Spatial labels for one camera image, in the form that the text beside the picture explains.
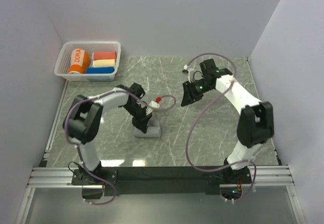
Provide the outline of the grey towel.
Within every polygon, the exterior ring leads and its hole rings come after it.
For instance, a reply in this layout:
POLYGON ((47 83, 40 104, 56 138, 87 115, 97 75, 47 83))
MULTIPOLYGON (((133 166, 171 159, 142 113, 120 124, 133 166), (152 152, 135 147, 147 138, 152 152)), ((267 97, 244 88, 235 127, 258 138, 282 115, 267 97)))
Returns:
POLYGON ((136 138, 160 138, 161 127, 160 121, 150 119, 148 121, 147 132, 143 133, 141 130, 134 128, 133 136, 136 138))

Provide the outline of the orange cartoon towel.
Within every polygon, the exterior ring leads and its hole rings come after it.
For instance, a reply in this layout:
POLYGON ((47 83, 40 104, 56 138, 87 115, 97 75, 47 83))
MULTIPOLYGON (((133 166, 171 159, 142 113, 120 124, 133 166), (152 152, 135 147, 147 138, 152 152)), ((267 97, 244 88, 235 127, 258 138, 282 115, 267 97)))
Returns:
POLYGON ((68 74, 85 74, 90 64, 91 58, 83 49, 75 49, 71 53, 70 67, 68 74))

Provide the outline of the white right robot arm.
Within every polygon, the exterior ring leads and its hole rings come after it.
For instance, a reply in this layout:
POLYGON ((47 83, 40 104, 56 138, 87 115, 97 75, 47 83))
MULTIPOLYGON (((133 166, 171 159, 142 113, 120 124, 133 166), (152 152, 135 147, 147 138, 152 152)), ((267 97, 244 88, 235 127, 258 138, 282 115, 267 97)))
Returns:
POLYGON ((273 106, 250 94, 227 68, 218 68, 213 59, 200 63, 202 78, 194 79, 195 70, 185 65, 183 73, 188 80, 182 84, 181 106, 191 105, 211 90, 222 93, 239 113, 236 130, 238 142, 232 153, 224 160, 223 178, 228 183, 243 176, 249 160, 263 143, 274 135, 273 106))

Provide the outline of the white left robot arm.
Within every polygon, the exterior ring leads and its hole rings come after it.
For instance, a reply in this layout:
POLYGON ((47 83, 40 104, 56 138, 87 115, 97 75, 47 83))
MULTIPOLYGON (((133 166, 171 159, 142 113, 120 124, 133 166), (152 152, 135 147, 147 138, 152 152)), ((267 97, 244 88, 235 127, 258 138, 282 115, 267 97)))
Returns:
POLYGON ((137 83, 130 87, 117 85, 112 90, 100 95, 77 96, 64 121, 63 129, 69 144, 74 145, 80 159, 80 172, 84 179, 94 185, 104 180, 102 164, 94 146, 94 139, 99 131, 102 115, 115 108, 124 108, 132 117, 133 135, 136 138, 159 138, 160 122, 152 118, 159 103, 142 100, 145 90, 137 83))

